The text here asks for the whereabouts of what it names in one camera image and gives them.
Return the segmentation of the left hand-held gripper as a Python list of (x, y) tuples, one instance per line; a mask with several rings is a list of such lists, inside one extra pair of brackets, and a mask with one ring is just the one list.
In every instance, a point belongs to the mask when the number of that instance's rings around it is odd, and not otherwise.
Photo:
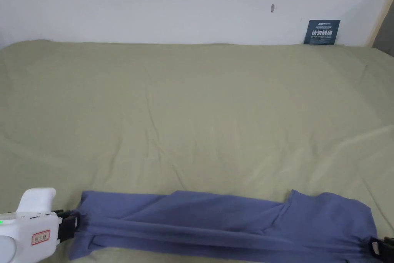
[(21, 197), (15, 212), (0, 215), (0, 261), (39, 263), (59, 244), (73, 239), (79, 228), (78, 210), (52, 210), (54, 188), (32, 188)]

